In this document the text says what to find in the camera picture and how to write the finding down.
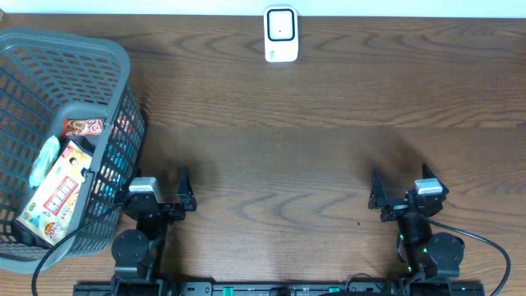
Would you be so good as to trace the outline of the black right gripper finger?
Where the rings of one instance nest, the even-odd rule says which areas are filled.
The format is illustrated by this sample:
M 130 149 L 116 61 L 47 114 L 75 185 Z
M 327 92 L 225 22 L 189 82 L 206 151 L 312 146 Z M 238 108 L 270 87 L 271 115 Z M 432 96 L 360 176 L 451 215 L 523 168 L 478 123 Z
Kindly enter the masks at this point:
M 438 184 L 441 185 L 442 193 L 448 194 L 449 188 L 433 173 L 428 164 L 422 164 L 422 178 L 423 179 L 435 179 Z
M 387 204 L 385 189 L 381 183 L 380 175 L 377 170 L 372 171 L 371 193 L 368 201 L 370 210 L 380 209 Z

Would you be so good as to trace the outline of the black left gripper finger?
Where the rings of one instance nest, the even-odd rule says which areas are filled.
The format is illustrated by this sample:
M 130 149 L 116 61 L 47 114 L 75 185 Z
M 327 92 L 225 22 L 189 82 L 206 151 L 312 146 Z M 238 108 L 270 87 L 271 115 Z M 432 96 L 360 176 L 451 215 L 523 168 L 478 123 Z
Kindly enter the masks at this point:
M 185 211 L 196 211 L 197 202 L 191 187 L 189 169 L 184 167 L 179 180 L 177 197 Z
M 135 167 L 135 168 L 132 170 L 129 179 L 125 182 L 125 190 L 126 190 L 127 192 L 129 191 L 129 187 L 130 187 L 132 181 L 133 181 L 135 178 L 139 178 L 141 175 L 142 175 L 142 172 L 141 172 L 141 169 L 140 169 L 139 167 Z

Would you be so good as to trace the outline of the red brown snack packet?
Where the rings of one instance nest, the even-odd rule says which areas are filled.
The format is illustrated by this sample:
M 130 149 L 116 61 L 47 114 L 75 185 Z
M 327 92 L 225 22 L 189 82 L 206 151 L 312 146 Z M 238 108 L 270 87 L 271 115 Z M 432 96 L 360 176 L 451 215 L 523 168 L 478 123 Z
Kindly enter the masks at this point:
M 99 136 L 104 129 L 102 118 L 65 119 L 62 123 L 62 138 L 75 136 Z

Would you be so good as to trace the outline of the pale green wipes pack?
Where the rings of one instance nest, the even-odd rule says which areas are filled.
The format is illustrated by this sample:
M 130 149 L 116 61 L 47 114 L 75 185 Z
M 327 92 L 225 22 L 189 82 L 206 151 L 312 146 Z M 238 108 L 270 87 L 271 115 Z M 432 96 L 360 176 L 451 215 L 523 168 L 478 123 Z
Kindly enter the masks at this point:
M 29 185 L 31 188 L 38 187 L 45 180 L 58 157 L 60 147 L 60 142 L 56 136 L 51 136 L 43 144 L 30 172 Z

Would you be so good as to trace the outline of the yellow snack bag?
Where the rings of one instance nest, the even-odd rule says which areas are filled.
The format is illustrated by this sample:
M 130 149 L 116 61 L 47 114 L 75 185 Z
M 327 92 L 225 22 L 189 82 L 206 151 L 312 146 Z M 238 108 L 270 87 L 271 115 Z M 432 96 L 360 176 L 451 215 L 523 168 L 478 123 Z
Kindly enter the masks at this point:
M 62 240 L 85 182 L 83 172 L 90 167 L 92 154 L 70 140 L 58 156 L 16 224 L 40 238 L 50 247 Z

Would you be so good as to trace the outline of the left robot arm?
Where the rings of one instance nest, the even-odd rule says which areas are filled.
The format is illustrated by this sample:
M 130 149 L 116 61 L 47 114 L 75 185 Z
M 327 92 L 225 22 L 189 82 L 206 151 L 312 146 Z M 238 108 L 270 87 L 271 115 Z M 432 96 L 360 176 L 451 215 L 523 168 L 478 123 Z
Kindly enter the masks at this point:
M 177 202 L 161 202 L 159 185 L 154 177 L 143 177 L 135 169 L 114 197 L 120 211 L 136 221 L 136 227 L 121 232 L 113 240 L 115 260 L 110 294 L 178 295 L 172 280 L 159 273 L 168 227 L 184 220 L 196 210 L 189 170 L 182 170 L 176 191 Z

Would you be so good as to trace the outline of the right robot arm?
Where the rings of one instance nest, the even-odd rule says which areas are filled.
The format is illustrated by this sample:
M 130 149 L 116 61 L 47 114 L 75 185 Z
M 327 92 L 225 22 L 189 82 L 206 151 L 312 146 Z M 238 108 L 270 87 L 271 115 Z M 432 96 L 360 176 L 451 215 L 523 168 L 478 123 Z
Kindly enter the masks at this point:
M 451 295 L 451 280 L 459 276 L 464 259 L 464 241 L 452 234 L 431 230 L 430 217 L 443 209 L 449 189 L 422 165 L 422 177 L 404 197 L 389 199 L 378 171 L 372 173 L 368 208 L 379 210 L 382 222 L 399 228 L 408 274 L 397 280 L 400 295 Z

